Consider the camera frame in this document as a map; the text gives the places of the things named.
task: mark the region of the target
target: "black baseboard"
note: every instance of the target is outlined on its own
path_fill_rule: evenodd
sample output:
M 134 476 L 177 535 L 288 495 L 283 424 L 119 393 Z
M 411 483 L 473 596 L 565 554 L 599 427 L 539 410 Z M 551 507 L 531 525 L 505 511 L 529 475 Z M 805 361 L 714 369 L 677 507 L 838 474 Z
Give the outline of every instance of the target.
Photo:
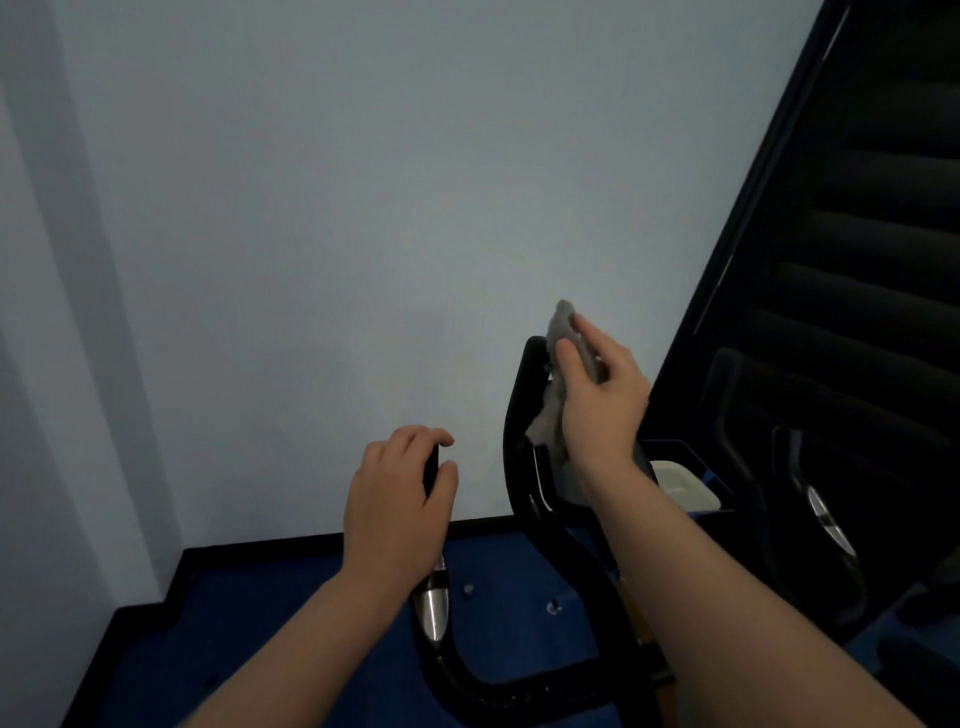
M 497 516 L 454 521 L 447 530 L 446 538 L 450 540 L 493 536 L 518 530 L 514 516 Z M 113 613 L 107 631 L 100 640 L 100 646 L 97 647 L 66 718 L 63 719 L 63 728 L 85 728 L 93 725 L 124 647 L 136 636 L 169 626 L 180 618 L 180 609 L 186 599 L 190 580 L 195 574 L 302 556 L 326 556 L 343 550 L 342 533 L 185 549 L 163 601 L 120 607 Z

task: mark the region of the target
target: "gray cloth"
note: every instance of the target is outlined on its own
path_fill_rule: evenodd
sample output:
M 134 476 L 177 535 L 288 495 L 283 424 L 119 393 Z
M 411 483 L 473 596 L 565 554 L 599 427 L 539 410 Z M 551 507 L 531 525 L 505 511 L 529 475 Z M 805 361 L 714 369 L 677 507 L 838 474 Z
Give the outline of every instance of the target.
M 557 363 L 557 342 L 569 339 L 580 353 L 587 374 L 596 383 L 606 381 L 607 368 L 597 359 L 597 352 L 573 330 L 570 323 L 575 313 L 573 303 L 560 301 L 557 310 L 550 319 L 546 330 L 546 348 L 550 354 L 550 374 L 553 380 L 546 385 L 543 391 L 543 409 L 527 427 L 527 438 L 534 445 L 546 445 L 550 450 L 550 460 L 553 463 L 554 475 L 558 475 L 569 455 L 564 441 L 563 413 L 566 401 L 566 384 L 564 373 Z

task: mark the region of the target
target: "floor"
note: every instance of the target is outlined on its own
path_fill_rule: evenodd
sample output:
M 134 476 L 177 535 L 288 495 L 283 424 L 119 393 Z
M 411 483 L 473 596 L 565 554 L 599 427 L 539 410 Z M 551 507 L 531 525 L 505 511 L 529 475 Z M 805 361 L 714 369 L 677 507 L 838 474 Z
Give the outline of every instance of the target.
M 575 593 L 521 534 L 448 542 L 452 628 L 477 677 L 493 682 L 595 656 Z M 332 576 L 340 556 L 289 559 L 194 576 L 180 620 L 126 648 L 95 725 L 170 728 L 242 665 Z M 464 587 L 473 585 L 471 596 Z M 561 609 L 547 611 L 556 599 Z M 353 675 L 327 726 L 457 726 L 427 689 L 409 608 Z M 618 726 L 607 706 L 556 725 Z

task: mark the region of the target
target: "person's right hand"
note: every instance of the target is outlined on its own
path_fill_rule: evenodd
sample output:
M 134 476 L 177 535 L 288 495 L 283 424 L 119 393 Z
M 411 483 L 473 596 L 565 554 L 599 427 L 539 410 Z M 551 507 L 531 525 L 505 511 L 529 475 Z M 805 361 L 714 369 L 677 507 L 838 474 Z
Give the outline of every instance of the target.
M 566 382 L 566 448 L 574 468 L 592 490 L 607 480 L 605 475 L 633 464 L 634 441 L 647 408 L 650 382 L 629 349 L 580 314 L 572 323 L 610 370 L 610 379 L 594 384 L 573 343 L 566 339 L 557 342 L 557 359 Z

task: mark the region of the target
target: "black handlebar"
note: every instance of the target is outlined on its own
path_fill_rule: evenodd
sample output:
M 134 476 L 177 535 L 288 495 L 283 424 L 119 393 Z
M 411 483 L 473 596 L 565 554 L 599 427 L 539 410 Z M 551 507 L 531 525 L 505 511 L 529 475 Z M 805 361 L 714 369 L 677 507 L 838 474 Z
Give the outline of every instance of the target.
M 524 434 L 542 409 L 548 362 L 546 340 L 530 339 L 504 424 L 507 493 L 524 534 L 583 601 L 599 655 L 508 683 L 479 680 L 464 665 L 453 641 L 449 579 L 442 558 L 411 596 L 423 674 L 440 703 L 467 726 L 540 725 L 609 702 L 624 725 L 658 726 L 660 710 L 654 686 L 672 680 L 662 654 L 655 645 L 639 645 L 623 602 L 602 565 L 567 532 L 562 513 L 585 518 L 583 511 L 588 509 L 548 507 L 545 497 L 558 502 L 549 478 L 549 457 L 545 449 L 535 449 Z M 437 468 L 434 450 L 424 469 L 428 495 Z

